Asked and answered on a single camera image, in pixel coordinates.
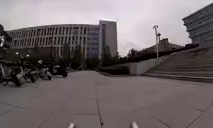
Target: street lamp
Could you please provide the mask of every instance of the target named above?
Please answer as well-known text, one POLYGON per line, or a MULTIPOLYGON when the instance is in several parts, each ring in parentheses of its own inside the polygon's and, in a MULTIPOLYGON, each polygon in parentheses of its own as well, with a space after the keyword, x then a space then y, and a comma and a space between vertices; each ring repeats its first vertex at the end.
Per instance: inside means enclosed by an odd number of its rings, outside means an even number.
POLYGON ((158 29, 158 25, 155 25, 153 26, 153 29, 155 29, 155 35, 156 35, 156 49, 157 49, 157 62, 158 62, 158 59, 159 59, 159 50, 158 50, 158 32, 157 32, 157 29, 158 29))
POLYGON ((158 37, 158 44, 160 44, 160 36, 161 36, 161 34, 158 33, 158 34, 157 34, 157 37, 158 37))

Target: sky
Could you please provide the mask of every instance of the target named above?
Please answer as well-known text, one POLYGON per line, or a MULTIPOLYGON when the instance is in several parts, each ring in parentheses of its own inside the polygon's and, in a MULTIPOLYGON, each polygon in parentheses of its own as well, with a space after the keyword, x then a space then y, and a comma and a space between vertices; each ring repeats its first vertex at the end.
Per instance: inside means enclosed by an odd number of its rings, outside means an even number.
POLYGON ((51 24, 117 22, 118 51, 155 44, 154 25, 171 43, 190 43, 182 19, 213 0, 0 0, 6 30, 51 24))

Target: tall building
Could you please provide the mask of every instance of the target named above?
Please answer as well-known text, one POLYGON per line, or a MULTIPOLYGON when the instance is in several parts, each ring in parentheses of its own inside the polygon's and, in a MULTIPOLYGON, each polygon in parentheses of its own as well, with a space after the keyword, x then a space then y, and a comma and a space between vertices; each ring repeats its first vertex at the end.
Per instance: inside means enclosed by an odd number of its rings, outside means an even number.
POLYGON ((183 19, 192 43, 213 46, 213 3, 183 19))
POLYGON ((63 56, 64 49, 70 51, 77 47, 85 58, 101 59, 103 47, 108 46, 112 56, 117 53, 116 22, 100 21, 99 25, 63 24, 22 28, 8 31, 13 38, 10 44, 14 51, 29 53, 34 48, 41 49, 41 54, 63 56))
POLYGON ((117 24, 112 21, 100 21, 100 54, 110 52, 111 56, 117 55, 117 24))

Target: stone pavement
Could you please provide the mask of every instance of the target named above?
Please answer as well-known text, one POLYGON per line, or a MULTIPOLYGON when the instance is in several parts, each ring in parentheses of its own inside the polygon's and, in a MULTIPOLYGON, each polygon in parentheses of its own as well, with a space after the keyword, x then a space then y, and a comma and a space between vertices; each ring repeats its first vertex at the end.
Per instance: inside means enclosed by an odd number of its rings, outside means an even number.
POLYGON ((213 84, 97 72, 0 92, 0 128, 213 128, 213 84))

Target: staircase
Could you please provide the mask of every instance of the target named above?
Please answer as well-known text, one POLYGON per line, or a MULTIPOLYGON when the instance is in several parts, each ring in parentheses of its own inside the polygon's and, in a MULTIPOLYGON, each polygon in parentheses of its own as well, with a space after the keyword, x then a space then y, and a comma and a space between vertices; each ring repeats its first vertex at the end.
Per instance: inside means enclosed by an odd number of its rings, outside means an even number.
POLYGON ((176 53, 144 75, 213 82, 213 48, 201 48, 176 53))

